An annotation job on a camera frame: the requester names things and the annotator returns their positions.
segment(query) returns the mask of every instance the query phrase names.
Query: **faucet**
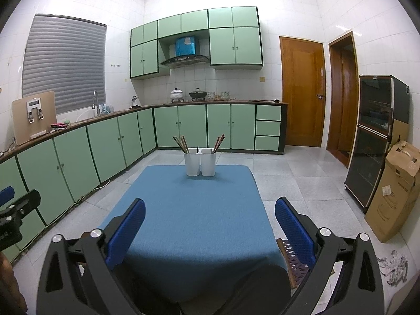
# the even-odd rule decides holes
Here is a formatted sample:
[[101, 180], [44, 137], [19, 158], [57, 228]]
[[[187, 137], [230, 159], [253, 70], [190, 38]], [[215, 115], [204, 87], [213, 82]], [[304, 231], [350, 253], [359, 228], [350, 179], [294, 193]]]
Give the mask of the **faucet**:
[[92, 110], [95, 110], [95, 97], [96, 97], [96, 115], [99, 116], [99, 99], [98, 99], [98, 91], [93, 91], [93, 105]]

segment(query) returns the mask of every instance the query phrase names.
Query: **gray blind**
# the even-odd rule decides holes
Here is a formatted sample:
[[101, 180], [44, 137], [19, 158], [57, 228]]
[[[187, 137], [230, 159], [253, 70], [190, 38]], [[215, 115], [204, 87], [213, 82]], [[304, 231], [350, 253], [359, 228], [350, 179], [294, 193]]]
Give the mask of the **gray blind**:
[[57, 114], [105, 103], [106, 26], [36, 14], [22, 72], [22, 96], [54, 91]]

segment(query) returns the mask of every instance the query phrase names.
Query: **tiled floor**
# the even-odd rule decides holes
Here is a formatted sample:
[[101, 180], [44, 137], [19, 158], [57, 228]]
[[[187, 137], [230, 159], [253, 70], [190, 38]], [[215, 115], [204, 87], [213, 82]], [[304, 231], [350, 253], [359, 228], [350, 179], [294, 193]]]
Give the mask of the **tiled floor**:
[[[29, 306], [28, 314], [35, 314], [37, 281], [54, 234], [61, 233], [67, 239], [76, 238], [98, 226], [146, 166], [182, 164], [183, 154], [180, 151], [153, 152], [75, 208], [28, 250], [14, 267], [20, 290]], [[326, 226], [343, 237], [368, 233], [378, 257], [389, 257], [393, 249], [405, 255], [409, 260], [408, 279], [417, 271], [400, 234], [386, 244], [376, 239], [365, 222], [364, 214], [344, 189], [347, 169], [325, 149], [286, 147], [284, 155], [222, 153], [218, 154], [217, 164], [246, 165], [251, 169], [276, 238], [285, 238], [285, 235], [274, 216], [274, 204], [279, 197], [286, 196], [299, 213], [310, 216], [318, 227]], [[335, 274], [326, 285], [314, 314], [325, 308], [340, 268], [341, 264], [336, 263]], [[390, 287], [383, 278], [383, 285], [387, 305], [402, 283], [397, 288]], [[195, 304], [189, 302], [185, 305], [187, 315], [211, 314], [211, 302], [203, 299]], [[198, 311], [197, 304], [202, 306]]]

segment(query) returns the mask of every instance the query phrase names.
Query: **white tiled wall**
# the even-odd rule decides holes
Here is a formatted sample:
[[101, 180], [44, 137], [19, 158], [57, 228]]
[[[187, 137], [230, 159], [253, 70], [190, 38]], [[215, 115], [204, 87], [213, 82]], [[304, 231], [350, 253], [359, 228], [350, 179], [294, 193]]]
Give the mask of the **white tiled wall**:
[[[214, 70], [196, 64], [171, 70], [171, 75], [144, 81], [147, 104], [169, 101], [175, 87], [188, 92], [195, 88], [221, 93], [229, 91], [238, 99], [282, 99], [279, 36], [293, 36], [324, 42], [324, 31], [316, 0], [146, 0], [144, 22], [193, 10], [257, 6], [262, 31], [264, 67], [258, 70]], [[265, 77], [265, 83], [259, 78]]]
[[[410, 86], [409, 141], [420, 148], [420, 35], [397, 0], [317, 0], [327, 43], [352, 29], [359, 73], [394, 75]], [[326, 124], [329, 123], [329, 107]], [[420, 202], [401, 234], [420, 268]]]
[[[0, 149], [6, 150], [12, 141], [11, 102], [22, 96], [22, 63], [35, 13], [68, 15], [107, 25], [106, 99], [119, 110], [131, 105], [133, 95], [142, 97], [143, 93], [142, 82], [130, 80], [129, 67], [130, 30], [143, 23], [143, 11], [144, 0], [22, 0], [0, 33]], [[74, 122], [85, 110], [89, 108], [59, 115], [58, 120]], [[90, 109], [81, 119], [93, 112]]]

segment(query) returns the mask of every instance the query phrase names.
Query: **blue gripper pad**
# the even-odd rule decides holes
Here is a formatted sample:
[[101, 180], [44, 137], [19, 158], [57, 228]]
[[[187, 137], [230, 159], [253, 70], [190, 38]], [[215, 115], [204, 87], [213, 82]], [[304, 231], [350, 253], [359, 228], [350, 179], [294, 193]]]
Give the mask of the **blue gripper pad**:
[[141, 199], [136, 199], [136, 204], [126, 212], [125, 218], [112, 238], [108, 241], [107, 257], [105, 263], [110, 270], [123, 262], [123, 259], [133, 242], [137, 232], [146, 217], [146, 205]]
[[283, 199], [276, 201], [276, 218], [289, 240], [297, 258], [312, 269], [316, 262], [314, 243], [305, 228]]
[[6, 187], [0, 191], [0, 206], [3, 206], [5, 203], [11, 201], [15, 197], [15, 190], [13, 187]]

